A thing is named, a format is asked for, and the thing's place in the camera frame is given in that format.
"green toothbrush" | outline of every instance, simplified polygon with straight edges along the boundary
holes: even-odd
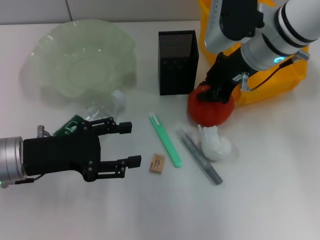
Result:
[[[150,119],[150,122],[152,123],[156,133],[158,134],[164,148],[166,149],[167,153],[169,154],[169,156],[173,162],[173,165],[176,168],[181,168],[182,167],[181,158],[180,158],[174,144],[172,143],[170,137],[168,136],[166,129],[162,125],[158,115],[156,115],[154,112],[150,112],[149,119]]]

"white wall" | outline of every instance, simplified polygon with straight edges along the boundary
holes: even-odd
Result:
[[[275,0],[280,5],[286,1]],[[136,22],[200,19],[198,0],[68,0],[68,4],[73,20],[98,18],[110,22]],[[66,0],[0,0],[0,24],[68,21]]]

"eraser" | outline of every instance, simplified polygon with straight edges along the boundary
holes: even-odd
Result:
[[[161,174],[165,165],[165,156],[160,154],[154,154],[152,158],[152,162],[149,168],[150,172]]]

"yellow bin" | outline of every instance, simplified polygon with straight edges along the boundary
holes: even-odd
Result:
[[[216,54],[212,54],[207,51],[205,46],[205,35],[207,22],[209,18],[210,5],[211,0],[198,0],[199,5],[201,7],[201,31],[200,31],[200,47],[204,52],[204,55],[210,62],[210,64],[214,64],[216,61]],[[277,5],[272,0],[258,0],[258,3],[264,3],[272,7],[276,7]],[[234,45],[232,48],[226,50],[224,52],[225,55],[229,56],[235,50],[240,47],[240,44]],[[303,49],[304,51],[308,51],[309,48],[306,47]],[[262,81],[264,81],[270,74],[272,74],[278,65],[267,70],[260,71],[249,78],[248,85],[250,88],[254,88]],[[260,100],[268,99],[274,97],[276,95],[289,92],[294,89],[304,78],[307,76],[307,61],[298,61],[286,68],[278,71],[269,81],[267,81],[264,85],[252,92],[241,92],[240,86],[236,87],[232,93],[232,96],[235,102],[238,105],[250,104],[253,102],[257,102]]]

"cable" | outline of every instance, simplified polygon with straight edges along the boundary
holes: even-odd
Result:
[[[287,61],[284,61],[283,63],[281,63],[281,64],[279,65],[279,67],[278,67],[273,73],[271,73],[270,76],[268,76],[268,77],[266,78],[266,80],[264,80],[263,82],[261,82],[260,84],[258,84],[258,85],[255,86],[254,88],[252,88],[252,89],[250,90],[250,92],[252,92],[252,91],[254,91],[254,90],[257,90],[257,89],[260,88],[263,84],[265,84],[266,82],[268,82],[269,79],[272,78],[280,69],[283,69],[283,68],[285,68],[285,67],[287,67],[287,66],[290,66],[291,64],[294,64],[296,61],[297,61],[297,57],[294,56],[294,57],[288,59]]]
[[[41,174],[37,176],[36,178],[26,178],[25,180],[15,181],[14,184],[31,184],[34,183],[39,178],[42,178],[45,174]]]

